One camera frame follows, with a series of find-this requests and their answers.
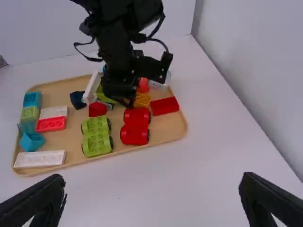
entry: table surface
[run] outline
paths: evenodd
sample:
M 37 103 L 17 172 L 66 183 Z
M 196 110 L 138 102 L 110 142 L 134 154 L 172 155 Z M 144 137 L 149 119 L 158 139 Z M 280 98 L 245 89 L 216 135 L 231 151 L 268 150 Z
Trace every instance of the table surface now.
M 188 122 L 179 141 L 58 171 L 68 201 L 59 226 L 248 226 L 238 185 L 252 171 L 303 198 L 303 184 L 192 36 L 167 42 L 171 87 Z M 160 58 L 157 44 L 141 45 Z M 0 69 L 0 201 L 49 174 L 24 178 L 11 160 L 23 96 L 32 85 L 102 64 L 80 55 Z

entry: wooden tray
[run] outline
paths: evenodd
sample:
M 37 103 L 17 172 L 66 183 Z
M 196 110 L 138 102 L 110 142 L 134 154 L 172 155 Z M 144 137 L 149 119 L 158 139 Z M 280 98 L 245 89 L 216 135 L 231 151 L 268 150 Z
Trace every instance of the wooden tray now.
M 34 176 L 61 168 L 79 165 L 82 163 L 111 157 L 114 155 L 123 154 L 126 152 L 140 150 L 145 147 L 155 146 L 161 143 L 170 142 L 183 138 L 187 133 L 187 122 L 182 111 L 170 113 L 161 116 L 155 116 L 151 119 L 150 140 L 144 146 L 130 146 L 124 145 L 120 140 L 120 129 L 124 125 L 123 113 L 125 108 L 116 105 L 113 111 L 107 113 L 107 117 L 111 121 L 112 131 L 111 136 L 114 141 L 113 153 L 102 155 L 93 158 L 86 158 L 81 149 L 83 135 L 81 133 L 80 125 L 84 120 L 89 118 L 88 108 L 75 110 L 70 102 L 69 94 L 73 91 L 84 91 L 89 82 L 91 75 L 75 77 L 71 79 L 59 80 L 45 84 L 35 85 L 30 91 L 41 91 L 42 103 L 41 108 L 55 107 L 67 105 L 69 114 L 67 118 L 67 126 L 65 130 L 53 131 L 43 133 L 46 143 L 39 150 L 60 150 L 65 149 L 66 160 L 65 164 L 55 167 L 46 168 L 29 168 L 29 169 L 14 169 L 18 175 Z M 166 91 L 158 91 L 151 89 L 149 91 L 152 100 L 167 98 L 174 96 L 172 90 L 168 88 Z M 17 136 L 15 154 L 13 157 L 12 166 L 15 163 L 19 152 L 23 152 L 18 142 L 20 135 Z

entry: red toy car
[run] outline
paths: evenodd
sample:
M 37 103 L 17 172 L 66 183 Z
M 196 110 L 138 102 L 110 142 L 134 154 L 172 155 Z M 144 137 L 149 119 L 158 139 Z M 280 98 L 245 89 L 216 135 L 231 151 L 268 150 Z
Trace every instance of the red toy car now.
M 144 107 L 126 109 L 124 111 L 124 123 L 126 125 L 147 126 L 151 122 L 151 119 L 150 110 Z
M 125 145 L 145 145 L 150 139 L 150 130 L 147 128 L 148 125 L 133 126 L 124 125 L 120 131 L 121 141 Z

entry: green toy car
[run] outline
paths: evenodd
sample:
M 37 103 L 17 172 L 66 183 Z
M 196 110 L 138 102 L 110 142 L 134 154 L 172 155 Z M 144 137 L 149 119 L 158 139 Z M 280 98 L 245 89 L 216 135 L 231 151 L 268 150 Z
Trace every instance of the green toy car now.
M 107 133 L 85 135 L 82 142 L 82 151 L 86 157 L 109 154 L 113 148 L 113 139 Z
M 110 130 L 110 121 L 105 116 L 92 117 L 81 124 L 81 131 L 83 135 L 97 134 L 101 132 L 107 132 L 107 134 L 109 134 Z

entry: white lego brick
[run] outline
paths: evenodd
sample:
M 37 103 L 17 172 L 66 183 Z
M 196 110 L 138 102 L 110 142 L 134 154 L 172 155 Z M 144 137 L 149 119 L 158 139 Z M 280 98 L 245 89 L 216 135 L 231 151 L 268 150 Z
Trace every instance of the white lego brick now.
M 166 90 L 170 85 L 171 72 L 168 71 L 165 79 L 165 83 L 161 84 L 153 80 L 148 80 L 148 86 L 156 90 Z
M 65 156 L 65 150 L 20 152 L 16 158 L 14 168 L 59 166 L 64 163 Z
M 101 74 L 98 71 L 94 71 L 94 73 L 91 75 L 89 83 L 87 84 L 87 87 L 83 94 L 82 97 L 83 103 L 89 105 L 96 101 L 97 99 L 96 90 L 99 87 L 100 83 L 101 83 Z
M 56 107 L 41 109 L 39 119 L 47 119 L 47 118 L 62 117 L 62 116 L 67 117 L 67 115 L 68 115 L 68 107 L 66 105 L 56 106 Z

